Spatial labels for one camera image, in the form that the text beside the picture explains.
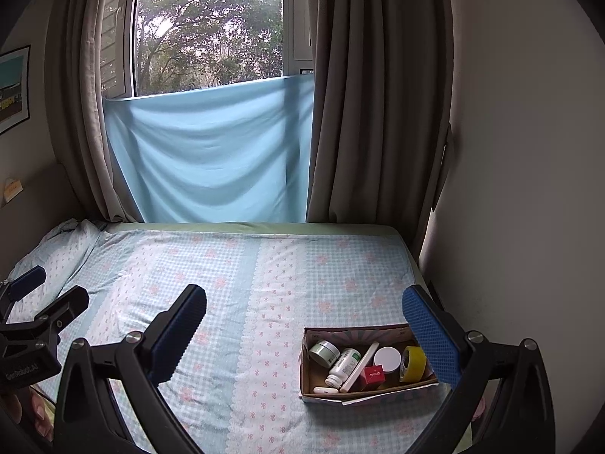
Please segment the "person's left hand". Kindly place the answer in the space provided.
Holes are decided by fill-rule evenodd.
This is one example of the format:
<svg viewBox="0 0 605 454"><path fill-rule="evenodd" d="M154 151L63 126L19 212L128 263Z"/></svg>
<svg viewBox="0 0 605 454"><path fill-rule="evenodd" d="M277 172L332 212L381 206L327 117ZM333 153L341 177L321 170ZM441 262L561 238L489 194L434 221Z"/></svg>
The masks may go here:
<svg viewBox="0 0 605 454"><path fill-rule="evenodd" d="M53 423L46 411L45 400L36 389L27 387L18 392L2 393L1 402L15 423L21 423L26 418L33 422L42 438L53 441Z"/></svg>

